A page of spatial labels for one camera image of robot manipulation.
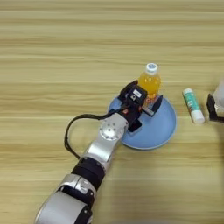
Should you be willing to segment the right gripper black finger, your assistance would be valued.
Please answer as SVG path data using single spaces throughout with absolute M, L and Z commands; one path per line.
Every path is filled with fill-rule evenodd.
M 214 105 L 215 105 L 214 97 L 211 94 L 209 94 L 206 101 L 206 107 L 209 113 L 209 119 L 214 122 L 224 123 L 224 117 L 217 115 Z

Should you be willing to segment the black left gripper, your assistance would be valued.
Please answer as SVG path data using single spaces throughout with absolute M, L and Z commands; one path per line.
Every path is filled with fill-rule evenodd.
M 142 126 L 139 118 L 143 112 L 148 116 L 154 116 L 159 110 L 163 100 L 163 96 L 159 94 L 155 101 L 149 104 L 146 101 L 145 95 L 138 97 L 135 94 L 127 94 L 137 83 L 138 80 L 132 81 L 124 87 L 118 95 L 118 100 L 122 103 L 120 115 L 127 120 L 129 125 L 128 130 L 130 132 L 134 132 Z

